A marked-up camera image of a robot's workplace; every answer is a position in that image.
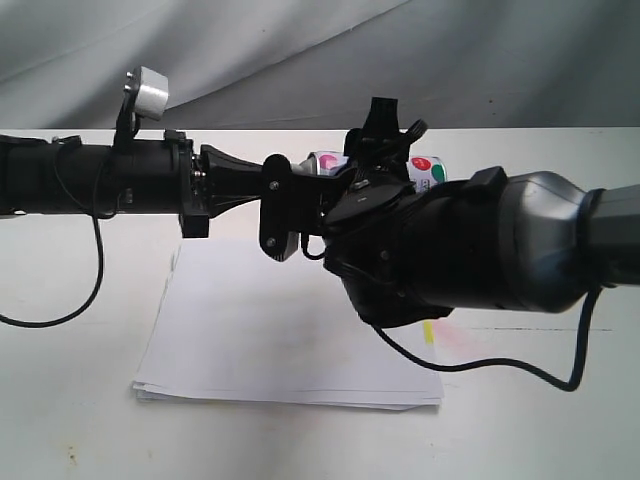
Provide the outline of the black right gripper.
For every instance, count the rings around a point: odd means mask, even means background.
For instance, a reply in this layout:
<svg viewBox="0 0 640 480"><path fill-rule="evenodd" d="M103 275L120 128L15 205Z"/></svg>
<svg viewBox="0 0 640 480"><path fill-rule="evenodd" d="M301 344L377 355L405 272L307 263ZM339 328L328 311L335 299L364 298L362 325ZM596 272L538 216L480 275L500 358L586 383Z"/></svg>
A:
<svg viewBox="0 0 640 480"><path fill-rule="evenodd" d="M362 128L347 132L345 167L355 168L368 150L399 135L398 100L373 97ZM416 200L407 181L361 180L324 217L323 266L340 279L368 325L409 325L435 317L435 307L410 292L403 266L401 233Z"/></svg>

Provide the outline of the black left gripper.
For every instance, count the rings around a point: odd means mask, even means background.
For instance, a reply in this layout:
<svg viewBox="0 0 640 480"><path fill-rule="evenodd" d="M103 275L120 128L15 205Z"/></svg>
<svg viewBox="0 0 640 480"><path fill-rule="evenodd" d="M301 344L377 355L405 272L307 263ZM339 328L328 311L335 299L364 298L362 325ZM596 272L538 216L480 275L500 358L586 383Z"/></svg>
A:
<svg viewBox="0 0 640 480"><path fill-rule="evenodd" d="M119 157L119 211L176 214L184 238L206 238L208 209L228 210L260 199L260 164L210 145L201 147L200 160L201 165L193 141L182 131L166 130L161 140L133 141Z"/></svg>

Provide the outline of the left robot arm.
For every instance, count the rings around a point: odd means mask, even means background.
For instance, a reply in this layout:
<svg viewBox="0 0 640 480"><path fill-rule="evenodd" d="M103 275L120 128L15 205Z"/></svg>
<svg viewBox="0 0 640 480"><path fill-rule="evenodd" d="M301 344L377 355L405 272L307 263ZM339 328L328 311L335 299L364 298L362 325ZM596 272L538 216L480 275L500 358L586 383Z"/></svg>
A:
<svg viewBox="0 0 640 480"><path fill-rule="evenodd" d="M1 212L175 214L185 238L206 238L209 222L259 199L262 168L209 145L199 151L185 133L160 140L88 145L78 135L1 138Z"/></svg>

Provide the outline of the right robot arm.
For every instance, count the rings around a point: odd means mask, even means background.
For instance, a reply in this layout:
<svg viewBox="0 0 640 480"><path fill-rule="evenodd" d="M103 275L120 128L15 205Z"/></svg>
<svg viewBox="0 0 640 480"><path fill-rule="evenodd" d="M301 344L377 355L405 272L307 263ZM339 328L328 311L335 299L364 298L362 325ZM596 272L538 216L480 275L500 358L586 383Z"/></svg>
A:
<svg viewBox="0 0 640 480"><path fill-rule="evenodd" d="M367 324L456 308L560 313L590 289L639 281L639 189L585 191L549 171L490 167L420 190L397 103L373 98L344 143L355 176L323 220L324 266Z"/></svg>

